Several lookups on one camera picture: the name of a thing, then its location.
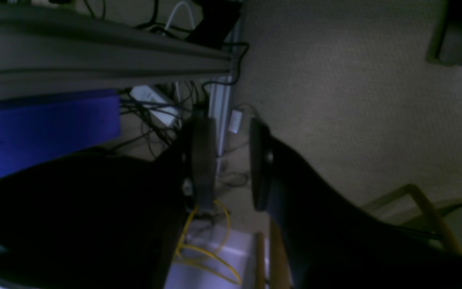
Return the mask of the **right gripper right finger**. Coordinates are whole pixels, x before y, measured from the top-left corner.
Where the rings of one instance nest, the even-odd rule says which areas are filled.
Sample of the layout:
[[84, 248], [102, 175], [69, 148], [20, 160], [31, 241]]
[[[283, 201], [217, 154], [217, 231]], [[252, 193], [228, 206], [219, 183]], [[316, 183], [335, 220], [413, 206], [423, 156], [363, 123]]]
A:
[[378, 221], [334, 190], [258, 119], [253, 203], [279, 226], [296, 289], [462, 289], [462, 256]]

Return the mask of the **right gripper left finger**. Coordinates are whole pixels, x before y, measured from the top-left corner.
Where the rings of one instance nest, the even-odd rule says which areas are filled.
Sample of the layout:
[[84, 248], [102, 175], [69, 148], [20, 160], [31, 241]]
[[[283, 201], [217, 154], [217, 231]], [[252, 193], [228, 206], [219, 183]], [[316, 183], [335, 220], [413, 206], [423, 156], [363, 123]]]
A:
[[0, 289], [161, 289], [189, 213], [212, 208], [216, 121], [154, 161], [79, 152], [0, 179]]

